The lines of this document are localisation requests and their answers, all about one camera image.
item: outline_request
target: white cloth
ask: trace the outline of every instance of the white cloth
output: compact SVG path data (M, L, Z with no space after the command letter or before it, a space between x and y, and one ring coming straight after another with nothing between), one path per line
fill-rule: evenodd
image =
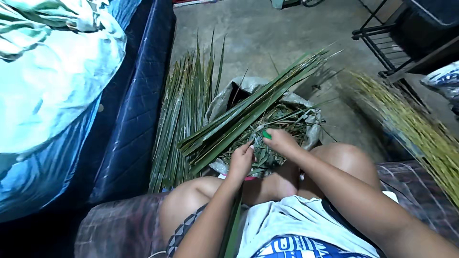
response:
M276 236L319 239L343 250L378 258L376 249L339 224L322 207L322 200L299 196L251 207L242 233L238 258L252 257Z
M93 33L52 30L13 62L0 59L0 156L23 160L61 133L101 94L121 65L126 35L107 12Z
M0 58L16 60L51 27L98 31L108 0L0 0Z

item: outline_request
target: mattress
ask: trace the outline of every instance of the mattress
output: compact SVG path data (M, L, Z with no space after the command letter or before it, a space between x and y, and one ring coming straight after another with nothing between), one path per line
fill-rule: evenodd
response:
M102 92L74 175L46 210L92 206L147 190L174 30L171 1L142 0L125 29L126 57Z

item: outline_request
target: black metal shelf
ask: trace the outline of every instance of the black metal shelf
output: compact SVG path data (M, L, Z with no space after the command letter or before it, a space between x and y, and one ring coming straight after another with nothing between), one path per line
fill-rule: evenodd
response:
M413 61L413 58L411 58L391 37L391 30L395 28L395 23L367 27L368 23L373 18L381 22L376 17L376 13L386 2L387 0L383 0L374 12L368 9L371 14L368 20L360 29L352 32L352 39L362 39L387 70L379 72L379 75L382 77L394 74Z

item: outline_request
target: right hand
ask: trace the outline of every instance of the right hand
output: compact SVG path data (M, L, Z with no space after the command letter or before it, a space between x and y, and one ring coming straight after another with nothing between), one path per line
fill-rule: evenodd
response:
M286 158L289 158L290 153L301 148L295 138L284 130L269 128L266 132L271 135L271 139L263 138L264 143Z

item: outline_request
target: green palm frond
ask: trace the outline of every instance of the green palm frond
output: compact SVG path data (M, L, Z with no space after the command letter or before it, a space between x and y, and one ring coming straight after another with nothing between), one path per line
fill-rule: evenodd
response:
M220 59L218 81L223 67L223 51ZM214 66L213 34L207 67L205 55L196 38L196 50L187 53L174 64L165 82L161 114L153 146L150 193L170 189L193 179L190 173L190 157L183 156L175 148L177 144L202 128L205 113L216 95L212 94Z

